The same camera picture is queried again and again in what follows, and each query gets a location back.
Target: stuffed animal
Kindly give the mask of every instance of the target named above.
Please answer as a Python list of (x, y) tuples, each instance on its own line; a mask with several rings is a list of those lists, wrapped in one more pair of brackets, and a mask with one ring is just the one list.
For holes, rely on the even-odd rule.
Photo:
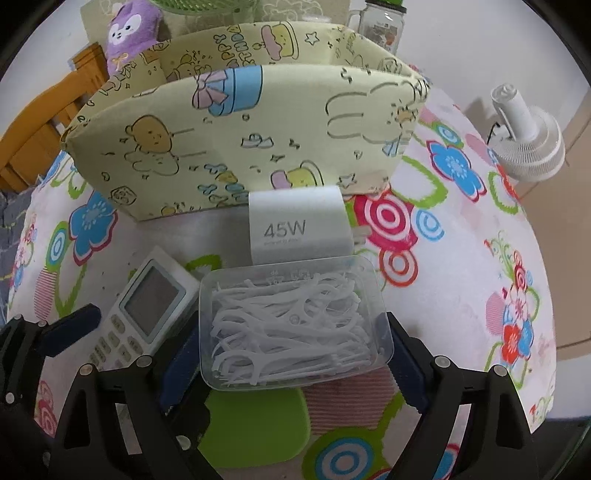
[(123, 4), (109, 24), (106, 49), (109, 75), (157, 42), (161, 18), (160, 9), (148, 0), (130, 0)]

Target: blue gripper pad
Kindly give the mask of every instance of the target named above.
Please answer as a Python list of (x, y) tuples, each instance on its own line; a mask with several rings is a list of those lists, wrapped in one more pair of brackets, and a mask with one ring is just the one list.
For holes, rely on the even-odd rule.
[(100, 308), (89, 303), (53, 325), (45, 327), (37, 351), (41, 355), (54, 357), (95, 330), (99, 323)]
[(181, 403), (183, 395), (199, 373), (199, 323), (171, 360), (161, 383), (160, 408), (166, 412)]
[[(394, 340), (394, 355), (388, 366), (406, 403), (411, 407), (415, 407), (420, 414), (423, 414), (430, 404), (427, 396), (427, 380), (420, 366), (397, 333), (396, 327), (390, 324), (390, 330), (392, 340)], [(415, 340), (408, 336), (407, 339), (410, 341)]]

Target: red flower print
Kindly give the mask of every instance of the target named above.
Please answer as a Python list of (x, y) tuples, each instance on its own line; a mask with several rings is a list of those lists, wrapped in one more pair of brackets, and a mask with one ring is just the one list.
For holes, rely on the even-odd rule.
[(505, 187), (505, 190), (507, 191), (509, 196), (513, 197), (517, 202), (519, 202), (519, 195), (517, 195), (517, 192), (513, 188), (513, 185), (509, 181), (509, 177), (507, 176), (503, 166), (500, 163), (497, 163), (496, 169), (498, 170), (499, 175), (503, 177), (503, 186)]
[(527, 273), (523, 265), (519, 264), (515, 266), (515, 286), (518, 290), (527, 290)]
[(379, 253), (379, 269), (388, 283), (395, 287), (408, 287), (418, 275), (417, 259), (410, 250)]
[(31, 224), (29, 230), (27, 230), (27, 234), (25, 235), (25, 241), (30, 244), (31, 240), (33, 239), (33, 230), (35, 230), (35, 224)]
[(51, 388), (49, 388), (49, 385), (47, 385), (45, 380), (41, 380), (39, 382), (37, 395), (40, 395), (41, 398), (47, 403), (49, 408), (53, 410), (53, 394), (51, 393)]
[(359, 226), (369, 225), (369, 241), (389, 252), (403, 252), (417, 243), (418, 237), (411, 224), (413, 205), (403, 202), (390, 190), (380, 197), (355, 197), (353, 204)]
[(503, 328), (503, 346), (501, 356), (509, 365), (513, 365), (519, 356), (517, 344), (521, 338), (521, 330), (517, 325), (505, 325)]
[(35, 418), (36, 422), (50, 437), (56, 436), (57, 419), (53, 414), (53, 409), (43, 399), (39, 400), (37, 406), (39, 408), (39, 414), (38, 417)]

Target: jar lid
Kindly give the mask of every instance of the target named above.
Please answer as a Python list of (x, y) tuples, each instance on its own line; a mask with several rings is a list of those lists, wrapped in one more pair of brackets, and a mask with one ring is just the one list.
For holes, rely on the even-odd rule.
[(365, 3), (389, 8), (390, 10), (395, 10), (403, 15), (407, 12), (406, 7), (402, 6), (402, 0), (366, 0)]

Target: white fan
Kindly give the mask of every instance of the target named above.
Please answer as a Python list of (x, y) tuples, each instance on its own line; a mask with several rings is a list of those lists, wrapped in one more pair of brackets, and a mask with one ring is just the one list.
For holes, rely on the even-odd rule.
[(510, 83), (495, 88), (491, 96), (506, 129), (495, 132), (490, 147), (507, 175), (519, 181), (542, 181), (556, 175), (566, 153), (556, 118), (536, 106), (528, 108)]

